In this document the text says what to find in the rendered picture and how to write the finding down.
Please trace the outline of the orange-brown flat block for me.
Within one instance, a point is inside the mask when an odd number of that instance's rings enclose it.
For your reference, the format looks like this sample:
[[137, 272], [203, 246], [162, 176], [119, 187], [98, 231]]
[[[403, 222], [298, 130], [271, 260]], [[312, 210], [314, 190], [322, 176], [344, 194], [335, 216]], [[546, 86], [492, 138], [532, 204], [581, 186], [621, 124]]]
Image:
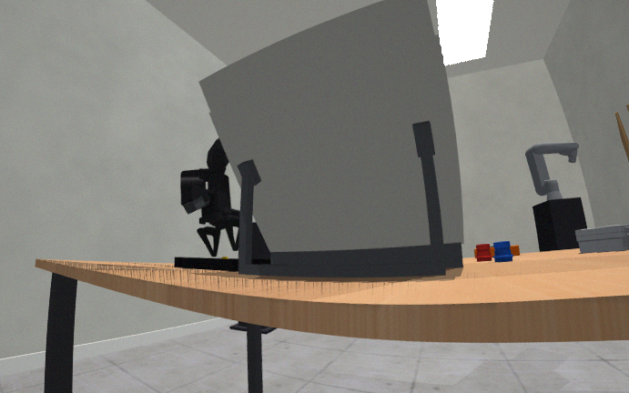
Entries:
[[[490, 247], [490, 251], [491, 251], [491, 255], [492, 255], [492, 257], [493, 257], [493, 256], [495, 256], [495, 255], [494, 255], [494, 250], [495, 250], [495, 249], [494, 249], [494, 247]], [[514, 256], [519, 256], [519, 255], [520, 255], [520, 249], [519, 249], [519, 246], [511, 246], [511, 247], [510, 247], [510, 250], [511, 250], [511, 252], [512, 252], [512, 255], [514, 255]], [[474, 255], [477, 257], [477, 254], [476, 254], [476, 253], [477, 253], [477, 250], [476, 250], [476, 249], [474, 249]]]

